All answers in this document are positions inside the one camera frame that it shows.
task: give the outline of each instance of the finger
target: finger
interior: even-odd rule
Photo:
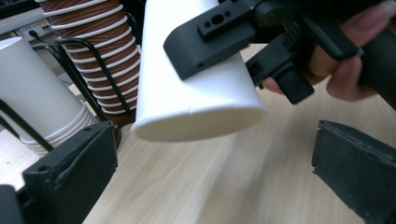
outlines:
[[[393,8],[396,6],[395,1],[386,1],[375,7],[364,10],[359,15],[344,22],[340,29],[346,36],[358,47],[363,47],[379,35],[389,24],[393,16]],[[317,47],[309,63],[311,72],[320,77],[326,77],[332,74],[339,62],[332,59],[322,48]]]
[[[361,59],[354,57],[339,64],[327,84],[327,92],[335,98],[357,101],[374,95],[375,91],[359,84]]]
[[[273,91],[279,94],[283,94],[283,91],[279,88],[279,86],[277,85],[277,83],[274,81],[273,78],[268,77],[266,78],[263,82],[262,85],[264,86],[265,89],[267,89],[268,91]]]

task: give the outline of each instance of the black holder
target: black holder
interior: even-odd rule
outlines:
[[[93,57],[96,59],[96,61],[99,63],[100,67],[102,68],[102,71],[104,72],[107,80],[110,82],[110,85],[113,88],[114,92],[117,94],[117,97],[119,97],[119,100],[120,100],[123,108],[125,109],[126,114],[128,114],[128,115],[132,114],[129,106],[125,102],[125,99],[120,92],[120,88],[117,86],[114,78],[110,75],[110,72],[108,71],[108,68],[107,68],[104,60],[102,59],[98,50],[95,48],[95,46],[92,43],[90,43],[89,41],[87,41],[85,39],[81,39],[81,38],[57,39],[54,42],[55,42],[55,46],[57,47],[57,50],[59,50],[60,54],[62,54],[64,56],[64,59],[66,60],[67,64],[69,65],[69,67],[71,69],[71,74],[69,76],[73,76],[73,79],[82,80],[82,77],[81,77],[81,74],[79,73],[79,71],[77,70],[77,68],[74,66],[73,62],[67,56],[63,46],[72,45],[72,44],[73,45],[80,44],[80,45],[88,48],[91,51]],[[81,85],[78,88],[85,89],[85,91],[88,90],[86,85]]]

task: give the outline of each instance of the cup rim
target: cup rim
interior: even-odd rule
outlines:
[[[126,56],[125,58],[123,58],[123,59],[121,59],[121,60],[119,60],[119,61],[116,61],[116,62],[114,62],[114,63],[107,64],[106,67],[107,67],[107,68],[112,68],[112,67],[114,67],[114,66],[119,65],[120,63],[124,63],[124,62],[130,60],[131,58],[133,58],[133,57],[136,55],[136,53],[137,53],[138,51],[139,51],[138,48],[136,48],[136,49],[134,50],[134,52],[132,52],[130,55],[128,55],[128,56]],[[77,68],[77,70],[78,70],[80,73],[94,73],[94,72],[100,72],[100,71],[102,71],[102,68],[101,68],[101,67],[96,67],[96,68],[92,68],[92,69],[81,69],[81,68],[79,68],[79,67],[76,65],[76,68]]]
[[[63,30],[63,29],[68,29],[68,28],[80,26],[82,24],[85,24],[85,23],[88,23],[88,22],[91,22],[91,21],[97,21],[97,20],[102,19],[102,18],[104,18],[106,16],[114,14],[114,13],[122,10],[122,8],[123,8],[123,5],[119,5],[116,8],[113,8],[113,9],[107,11],[107,12],[104,12],[102,14],[99,14],[99,15],[96,15],[96,16],[93,16],[93,17],[89,17],[89,18],[84,19],[82,21],[74,21],[74,22],[67,23],[67,24],[64,24],[64,25],[51,25],[51,28],[57,31],[57,30]]]
[[[94,45],[94,47],[95,47],[96,49],[99,49],[99,48],[101,48],[101,47],[103,47],[103,46],[106,46],[106,45],[109,45],[109,44],[111,44],[111,43],[114,43],[114,42],[116,42],[116,41],[118,41],[118,40],[124,38],[125,36],[127,36],[127,35],[128,35],[129,33],[131,33],[131,32],[132,32],[132,28],[129,26],[129,27],[128,27],[128,30],[127,30],[125,33],[123,33],[122,35],[119,35],[119,36],[117,36],[117,37],[115,37],[115,38],[109,39],[109,40],[107,40],[107,41],[105,41],[105,42],[102,42],[102,43],[99,43],[99,44],[97,44],[97,45]],[[68,49],[66,46],[64,46],[64,49],[65,49],[67,52],[69,52],[69,53],[80,53],[80,52],[84,52],[84,51],[88,51],[88,50],[89,50],[88,48],[82,48],[82,49]]]
[[[36,0],[36,2],[46,2],[46,1],[47,0]],[[76,6],[66,7],[66,8],[55,10],[55,11],[44,12],[43,14],[46,17],[57,16],[57,15],[64,14],[67,12],[76,11],[76,10],[82,9],[84,7],[90,7],[90,6],[105,2],[105,1],[107,1],[107,0],[92,0],[92,1],[80,4],[80,5],[76,5]]]
[[[76,124],[76,128],[73,127],[71,129],[72,131],[69,131],[68,133],[64,133],[63,135],[59,136],[58,138],[54,139],[52,141],[53,144],[59,144],[62,143],[62,141],[65,141],[68,137],[67,136],[73,136],[76,134],[79,130],[87,127],[87,125],[91,122],[93,115],[91,115],[91,112],[87,109],[87,112],[84,114],[84,118],[81,119],[81,122],[79,122],[79,125]]]
[[[134,74],[134,75],[131,76],[130,78],[128,78],[128,79],[126,79],[126,80],[123,80],[123,81],[120,82],[120,83],[117,83],[117,86],[118,86],[118,87],[123,86],[123,85],[125,85],[125,84],[127,84],[127,83],[129,83],[129,82],[132,82],[133,80],[135,80],[135,79],[137,79],[137,78],[139,78],[139,72],[137,72],[136,74]],[[92,86],[90,86],[90,85],[87,85],[87,86],[88,86],[88,89],[90,89],[91,91],[108,91],[108,90],[113,89],[112,86],[106,86],[106,87],[100,87],[100,88],[95,88],[95,87],[92,87]]]
[[[129,109],[130,110],[136,109],[136,105],[129,107]],[[108,111],[108,110],[105,110],[103,107],[102,107],[102,110],[103,110],[103,112],[110,114],[110,115],[118,115],[118,114],[122,114],[122,113],[126,112],[124,109],[119,110],[119,111]]]
[[[80,130],[82,130],[83,128],[93,125],[95,123],[93,116],[88,116],[87,118],[82,119],[81,121],[82,122],[79,122],[79,126],[77,128],[75,128],[72,132],[69,132],[69,134],[64,134],[64,135],[71,137],[74,134],[76,134],[77,132],[79,132]],[[49,142],[49,144],[52,145],[53,147],[57,147],[61,143],[65,142],[68,138],[69,137],[60,136],[57,139],[54,139],[51,142]],[[40,144],[38,144],[36,141],[34,141],[32,144],[27,144],[27,143],[24,143],[24,144],[30,148],[37,148],[37,149],[42,148],[42,146]]]
[[[126,95],[126,94],[128,94],[128,93],[130,93],[130,92],[133,92],[133,91],[137,90],[137,88],[138,88],[138,85],[132,87],[132,88],[129,89],[128,91],[122,92],[121,95]],[[117,98],[117,97],[118,97],[117,94],[114,94],[114,95],[111,95],[111,96],[98,96],[98,95],[96,95],[95,93],[93,93],[93,96],[94,96],[96,99],[99,99],[99,100],[110,100],[110,99],[114,99],[114,98]]]
[[[0,49],[10,48],[12,45],[16,44],[17,42],[19,42],[21,40],[22,40],[22,37],[20,37],[20,36],[0,40]]]
[[[124,18],[122,20],[114,22],[113,24],[111,24],[111,25],[109,25],[109,26],[107,26],[105,28],[102,28],[102,29],[99,29],[99,30],[96,30],[96,31],[93,31],[93,32],[90,32],[90,33],[87,33],[87,34],[84,34],[84,35],[76,35],[76,36],[74,36],[74,38],[87,38],[87,37],[90,37],[90,36],[93,36],[93,35],[99,35],[101,33],[104,33],[106,31],[114,29],[117,26],[122,25],[127,20],[128,20],[128,18],[126,16],[124,16]]]
[[[106,53],[104,55],[100,55],[102,57],[102,59],[111,57],[115,54],[118,54],[126,49],[128,49],[129,47],[132,46],[132,44],[134,44],[134,41],[130,41],[128,42],[126,45],[122,46],[121,48],[115,49],[113,51],[110,51],[109,53]],[[96,62],[96,58],[88,58],[88,59],[74,59],[73,57],[70,57],[73,63],[93,63]]]
[[[134,64],[132,64],[131,66],[125,68],[122,71],[119,71],[118,73],[111,75],[113,78],[114,77],[120,77],[122,75],[124,75],[127,72],[130,72],[132,70],[134,70],[138,65],[140,64],[140,59],[138,59]],[[91,81],[91,82],[98,82],[98,81],[106,81],[107,77],[99,77],[99,78],[88,78],[88,77],[83,77],[84,80],[86,81]]]
[[[135,101],[135,100],[137,100],[137,96],[136,96],[136,97],[132,97],[131,99],[126,100],[125,103],[128,104],[128,103],[131,103],[132,101]],[[113,105],[107,105],[107,104],[101,103],[100,101],[98,101],[98,104],[101,105],[101,106],[106,106],[106,107],[115,107],[115,106],[122,105],[122,103],[116,103],[116,104],[113,104]]]
[[[52,133],[52,134],[50,134],[50,135],[48,135],[48,136],[45,136],[45,137],[44,137],[45,140],[47,140],[47,141],[50,142],[51,139],[57,138],[58,135],[62,135],[62,134],[65,132],[65,130],[68,130],[70,127],[73,127],[74,125],[76,125],[76,124],[78,123],[78,121],[79,121],[81,118],[84,117],[84,115],[85,115],[86,111],[88,111],[88,109],[87,109],[87,107],[85,106],[85,104],[84,104],[82,101],[80,101],[80,102],[81,102],[81,104],[82,104],[82,108],[78,111],[78,113],[77,113],[76,116],[72,119],[72,121],[70,121],[68,124],[66,124],[64,127],[62,127],[60,130],[58,130],[58,131],[56,131],[56,132],[54,132],[54,133]],[[23,139],[23,137],[20,137],[20,139],[21,139],[21,141],[22,141],[23,143],[27,143],[27,144],[30,144],[30,143],[35,142],[34,140],[31,141],[31,140]]]

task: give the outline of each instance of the fingernail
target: fingernail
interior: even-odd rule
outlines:
[[[381,7],[384,7],[391,17],[396,16],[396,1],[387,0],[379,4]]]
[[[393,13],[395,7],[395,1],[385,1],[381,4],[389,14]],[[378,24],[383,23],[389,19],[389,14],[384,13],[384,10],[380,7],[372,7],[366,12],[359,15],[359,17],[352,22],[352,28],[358,33],[369,32],[372,29],[376,29]]]

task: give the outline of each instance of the screw hole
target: screw hole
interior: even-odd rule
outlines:
[[[275,18],[274,14],[269,14],[267,17],[265,17],[264,23],[266,23],[266,24],[270,23],[270,22],[272,22],[274,20],[274,18]]]
[[[216,15],[212,18],[211,22],[215,25],[218,25],[224,21],[224,17],[222,15]]]

